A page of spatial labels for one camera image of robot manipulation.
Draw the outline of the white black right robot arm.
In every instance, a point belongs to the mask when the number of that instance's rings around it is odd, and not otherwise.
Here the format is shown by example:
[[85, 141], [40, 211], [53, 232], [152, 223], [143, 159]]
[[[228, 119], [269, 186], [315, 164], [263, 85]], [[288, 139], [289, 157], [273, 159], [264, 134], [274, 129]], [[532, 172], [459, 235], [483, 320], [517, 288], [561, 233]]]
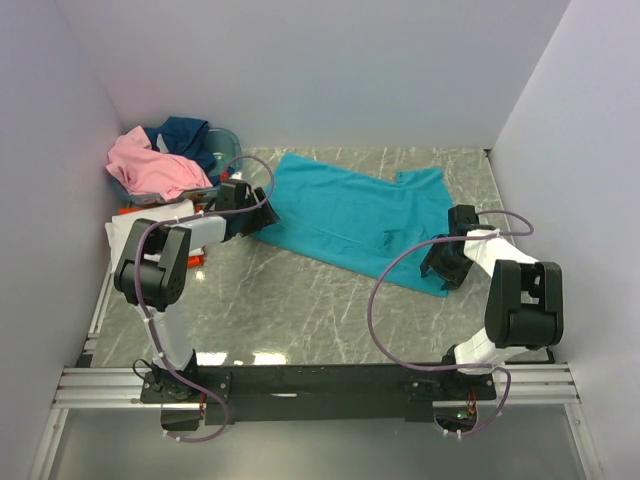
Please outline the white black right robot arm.
[[528, 350], [556, 345], [564, 332], [561, 267], [518, 250], [506, 234], [483, 224], [471, 205], [448, 211], [448, 235], [439, 235], [424, 257], [423, 277], [435, 274], [444, 291], [462, 286], [472, 266], [490, 278], [484, 326], [452, 348], [454, 365], [441, 371], [444, 395], [460, 399], [474, 386], [473, 375], [505, 363]]

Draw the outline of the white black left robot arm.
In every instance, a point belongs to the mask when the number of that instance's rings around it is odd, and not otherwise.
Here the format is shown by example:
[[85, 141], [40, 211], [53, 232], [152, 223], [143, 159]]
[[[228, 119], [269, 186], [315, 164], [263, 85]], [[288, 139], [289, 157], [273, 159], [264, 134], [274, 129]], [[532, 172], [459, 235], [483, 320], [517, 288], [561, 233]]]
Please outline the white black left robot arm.
[[192, 251], [248, 236], [279, 221], [261, 187], [231, 179], [222, 183], [212, 206], [172, 220], [136, 219], [114, 274], [114, 286], [136, 307], [153, 345], [153, 364], [171, 370], [164, 389], [176, 401], [193, 399], [200, 388], [189, 370], [195, 351], [174, 305], [186, 284]]

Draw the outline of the teal t shirt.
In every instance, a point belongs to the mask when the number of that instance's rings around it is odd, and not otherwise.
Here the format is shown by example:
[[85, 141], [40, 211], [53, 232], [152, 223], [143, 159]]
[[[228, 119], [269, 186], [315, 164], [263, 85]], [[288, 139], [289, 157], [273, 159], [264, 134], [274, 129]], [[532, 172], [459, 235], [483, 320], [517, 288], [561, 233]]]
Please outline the teal t shirt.
[[279, 220], [256, 239], [371, 278], [449, 230], [453, 201], [438, 168], [399, 171], [389, 182], [288, 153], [275, 181]]

